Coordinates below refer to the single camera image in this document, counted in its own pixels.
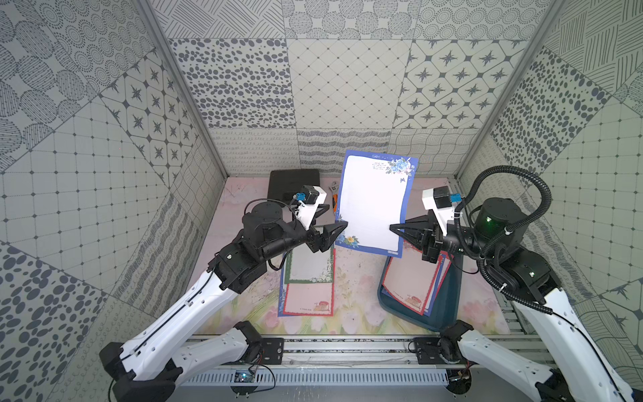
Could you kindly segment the red bordered stationery paper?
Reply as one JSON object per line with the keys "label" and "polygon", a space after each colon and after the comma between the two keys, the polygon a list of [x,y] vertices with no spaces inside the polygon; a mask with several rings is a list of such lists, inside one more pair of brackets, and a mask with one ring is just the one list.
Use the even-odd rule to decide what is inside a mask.
{"label": "red bordered stationery paper", "polygon": [[422,254],[407,241],[403,242],[401,257],[386,264],[383,273],[384,293],[415,315],[424,315],[436,263],[422,260]]}
{"label": "red bordered stationery paper", "polygon": [[[285,283],[285,268],[281,274],[281,283]],[[333,315],[334,280],[333,283],[286,284],[286,286],[285,317],[331,317]]]}

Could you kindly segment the teal plastic storage box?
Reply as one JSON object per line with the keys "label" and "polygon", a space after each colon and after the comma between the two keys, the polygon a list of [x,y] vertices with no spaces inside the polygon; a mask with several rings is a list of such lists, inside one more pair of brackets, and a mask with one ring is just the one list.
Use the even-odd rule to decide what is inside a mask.
{"label": "teal plastic storage box", "polygon": [[[426,215],[432,218],[432,223],[438,223],[433,214]],[[415,315],[410,309],[403,307],[400,303],[384,293],[382,285],[383,273],[386,264],[390,262],[393,257],[389,257],[384,263],[383,273],[378,285],[378,302],[383,310],[417,327],[433,332],[438,332],[455,322],[457,319],[462,280],[462,272],[456,266],[463,262],[463,257],[459,254],[460,241],[457,238],[453,224],[448,224],[448,233],[445,237],[451,241],[451,248],[447,253],[451,256],[452,263],[445,281],[440,288],[430,316]]]}

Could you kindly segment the green bordered scalloped stationery paper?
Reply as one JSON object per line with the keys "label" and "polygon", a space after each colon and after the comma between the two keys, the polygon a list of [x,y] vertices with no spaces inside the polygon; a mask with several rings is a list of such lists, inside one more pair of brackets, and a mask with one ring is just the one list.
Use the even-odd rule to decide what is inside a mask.
{"label": "green bordered scalloped stationery paper", "polygon": [[286,258],[286,284],[333,283],[334,249],[313,253],[307,246],[294,249]]}

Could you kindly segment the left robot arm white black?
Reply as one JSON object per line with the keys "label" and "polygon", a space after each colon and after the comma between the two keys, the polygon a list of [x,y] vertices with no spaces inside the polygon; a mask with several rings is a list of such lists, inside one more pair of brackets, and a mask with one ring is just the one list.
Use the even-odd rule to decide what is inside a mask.
{"label": "left robot arm white black", "polygon": [[321,202],[297,202],[289,207],[289,222],[283,219],[283,202],[258,199],[250,205],[237,236],[215,254],[183,296],[139,335],[102,348],[100,361],[112,379],[108,400],[166,401],[183,382],[211,368],[260,365],[265,356],[263,338],[248,321],[193,346],[186,341],[214,313],[275,270],[274,258],[284,260],[302,245],[313,253],[328,251],[348,224],[338,221],[316,229],[316,219],[330,208]]}

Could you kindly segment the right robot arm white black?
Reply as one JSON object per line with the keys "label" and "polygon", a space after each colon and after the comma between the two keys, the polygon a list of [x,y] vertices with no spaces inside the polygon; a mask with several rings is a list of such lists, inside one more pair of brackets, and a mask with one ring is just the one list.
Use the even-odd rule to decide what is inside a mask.
{"label": "right robot arm white black", "polygon": [[[525,214],[511,199],[490,198],[477,207],[473,225],[465,227],[461,217],[467,205],[483,182],[497,174],[530,182],[540,194],[538,207]],[[426,190],[425,214],[393,224],[390,230],[417,249],[424,261],[436,262],[441,253],[475,261],[485,282],[531,323],[554,365],[524,358],[463,321],[443,329],[431,343],[416,339],[416,356],[437,353],[445,363],[461,364],[462,370],[448,382],[456,394],[470,390],[470,370],[479,365],[533,401],[639,401],[641,391],[623,380],[599,350],[552,266],[522,245],[526,229],[549,210],[552,201],[549,186],[537,174],[499,165],[481,172],[465,196],[447,187]]]}

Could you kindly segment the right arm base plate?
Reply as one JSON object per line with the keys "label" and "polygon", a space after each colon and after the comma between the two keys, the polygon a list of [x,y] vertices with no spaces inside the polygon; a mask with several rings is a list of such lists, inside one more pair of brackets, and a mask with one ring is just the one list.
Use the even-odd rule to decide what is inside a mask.
{"label": "right arm base plate", "polygon": [[449,344],[443,337],[418,337],[411,341],[410,350],[420,365],[451,364],[447,358]]}

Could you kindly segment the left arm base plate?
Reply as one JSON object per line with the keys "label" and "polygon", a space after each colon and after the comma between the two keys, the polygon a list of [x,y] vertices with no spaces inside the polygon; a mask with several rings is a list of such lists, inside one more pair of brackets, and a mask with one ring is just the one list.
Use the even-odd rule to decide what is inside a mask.
{"label": "left arm base plate", "polygon": [[266,366],[281,365],[284,346],[284,338],[263,338],[251,355],[251,363]]}

